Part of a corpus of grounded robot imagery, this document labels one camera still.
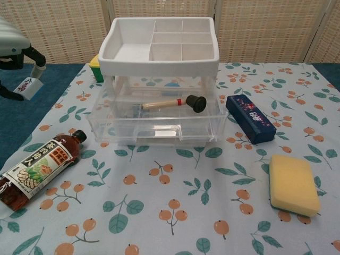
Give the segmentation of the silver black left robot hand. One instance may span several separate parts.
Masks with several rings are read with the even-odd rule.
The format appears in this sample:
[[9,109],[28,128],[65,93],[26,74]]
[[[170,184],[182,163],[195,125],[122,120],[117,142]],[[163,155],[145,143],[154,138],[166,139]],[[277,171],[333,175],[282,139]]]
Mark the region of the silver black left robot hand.
[[21,30],[1,17],[1,69],[22,69],[25,56],[35,62],[30,76],[24,79],[14,91],[1,85],[2,97],[17,101],[32,99],[43,86],[40,77],[46,69],[46,58],[32,47],[30,40]]

